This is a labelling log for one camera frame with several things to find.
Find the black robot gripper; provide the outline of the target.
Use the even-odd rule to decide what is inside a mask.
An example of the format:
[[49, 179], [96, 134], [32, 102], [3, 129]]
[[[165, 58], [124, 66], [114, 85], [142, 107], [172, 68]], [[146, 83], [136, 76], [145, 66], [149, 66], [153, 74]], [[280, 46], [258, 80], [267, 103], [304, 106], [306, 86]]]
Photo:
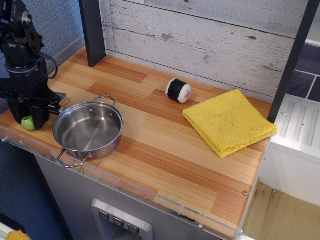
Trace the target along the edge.
[[25, 67], [6, 63], [9, 78], [0, 79], [0, 97], [7, 100], [15, 121], [21, 125], [23, 118], [32, 116], [36, 130], [40, 130], [49, 120], [50, 113], [60, 115], [63, 112], [60, 102], [66, 97], [65, 93], [54, 92], [48, 87], [48, 80], [57, 76], [58, 67], [49, 77], [47, 59], [54, 60], [49, 56], [40, 56], [33, 58]]

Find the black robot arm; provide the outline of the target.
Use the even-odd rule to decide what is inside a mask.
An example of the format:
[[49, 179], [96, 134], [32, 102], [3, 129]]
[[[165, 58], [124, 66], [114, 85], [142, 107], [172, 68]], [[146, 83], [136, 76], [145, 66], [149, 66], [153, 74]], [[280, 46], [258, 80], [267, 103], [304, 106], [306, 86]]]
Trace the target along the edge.
[[39, 130], [50, 114], [60, 115], [64, 93], [48, 87], [51, 77], [46, 60], [53, 58], [42, 52], [43, 36], [33, 24], [33, 17], [21, 0], [0, 2], [0, 52], [9, 78], [0, 80], [0, 96], [8, 103], [18, 124], [31, 117]]

